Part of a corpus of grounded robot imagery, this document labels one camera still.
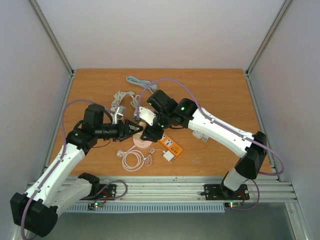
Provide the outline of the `orange power strip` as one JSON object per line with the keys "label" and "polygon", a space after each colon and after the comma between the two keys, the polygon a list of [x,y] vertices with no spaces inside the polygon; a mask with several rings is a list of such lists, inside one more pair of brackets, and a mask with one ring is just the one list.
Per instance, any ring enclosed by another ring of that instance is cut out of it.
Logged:
{"label": "orange power strip", "polygon": [[162,135],[162,138],[159,140],[159,142],[175,157],[178,157],[183,152],[183,148],[166,134]]}

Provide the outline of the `white USB charger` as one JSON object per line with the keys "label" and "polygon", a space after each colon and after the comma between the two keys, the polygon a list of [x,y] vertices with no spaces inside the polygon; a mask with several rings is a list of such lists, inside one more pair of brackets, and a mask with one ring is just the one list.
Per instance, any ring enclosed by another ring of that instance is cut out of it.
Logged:
{"label": "white USB charger", "polygon": [[170,152],[170,151],[166,151],[163,154],[163,158],[167,161],[167,162],[172,162],[175,159],[175,155]]}

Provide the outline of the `small white grey adapter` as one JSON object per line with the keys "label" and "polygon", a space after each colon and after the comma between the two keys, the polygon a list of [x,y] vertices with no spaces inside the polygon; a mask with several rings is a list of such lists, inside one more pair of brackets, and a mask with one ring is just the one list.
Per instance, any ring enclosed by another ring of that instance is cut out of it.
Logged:
{"label": "small white grey adapter", "polygon": [[208,141],[209,137],[207,135],[204,135],[201,140],[206,143]]}

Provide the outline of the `beige cube socket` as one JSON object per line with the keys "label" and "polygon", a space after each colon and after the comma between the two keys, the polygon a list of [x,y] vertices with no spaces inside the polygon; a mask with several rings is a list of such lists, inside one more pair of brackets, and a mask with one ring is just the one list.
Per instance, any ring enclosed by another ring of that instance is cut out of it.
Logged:
{"label": "beige cube socket", "polygon": [[143,129],[145,129],[147,127],[146,122],[139,122],[138,125],[141,126]]}

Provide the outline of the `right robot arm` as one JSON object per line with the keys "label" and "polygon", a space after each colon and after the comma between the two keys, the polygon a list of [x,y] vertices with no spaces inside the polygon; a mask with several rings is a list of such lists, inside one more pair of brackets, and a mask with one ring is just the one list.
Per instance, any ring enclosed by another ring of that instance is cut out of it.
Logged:
{"label": "right robot arm", "polygon": [[239,160],[226,173],[216,191],[224,200],[234,197],[246,180],[255,180],[266,158],[267,137],[258,131],[246,132],[220,120],[198,107],[196,102],[183,98],[176,102],[162,90],[153,93],[147,103],[151,108],[138,106],[135,117],[146,123],[141,139],[158,142],[165,129],[181,126],[215,140],[231,150]]}

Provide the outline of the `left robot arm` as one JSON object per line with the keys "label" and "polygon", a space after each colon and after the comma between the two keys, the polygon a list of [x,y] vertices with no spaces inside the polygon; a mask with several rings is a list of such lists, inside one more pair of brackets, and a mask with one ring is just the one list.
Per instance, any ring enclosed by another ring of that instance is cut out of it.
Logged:
{"label": "left robot arm", "polygon": [[[104,123],[105,116],[109,123]],[[47,170],[23,194],[15,193],[10,199],[13,221],[20,226],[22,239],[27,238],[26,231],[47,236],[69,207],[81,199],[96,199],[100,195],[100,179],[89,173],[81,174],[72,185],[59,191],[99,139],[122,142],[142,131],[142,126],[130,120],[114,122],[102,105],[91,103],[83,119],[71,132],[63,134],[61,150]]]}

